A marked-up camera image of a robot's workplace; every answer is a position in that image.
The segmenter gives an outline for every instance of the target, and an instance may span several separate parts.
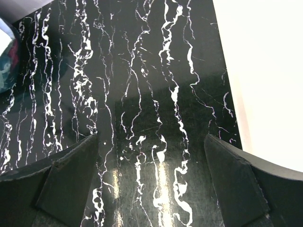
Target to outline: white surface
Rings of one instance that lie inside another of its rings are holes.
[[[243,150],[303,172],[303,1],[214,7]]]
[[[13,23],[52,0],[0,0],[0,17]]]
[[[3,22],[3,20],[0,18],[0,56],[3,54],[5,49],[8,47],[8,45],[12,42],[12,39],[10,36],[13,37],[13,33],[10,30],[10,28]]]

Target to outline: glossy surface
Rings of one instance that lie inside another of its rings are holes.
[[[82,226],[223,226],[203,140],[241,143],[211,0],[55,0],[15,26],[1,172],[98,132]]]
[[[10,90],[19,73],[20,40],[16,29],[0,18],[0,93]]]
[[[0,0],[0,15],[9,23],[14,23],[51,1],[52,0]]]

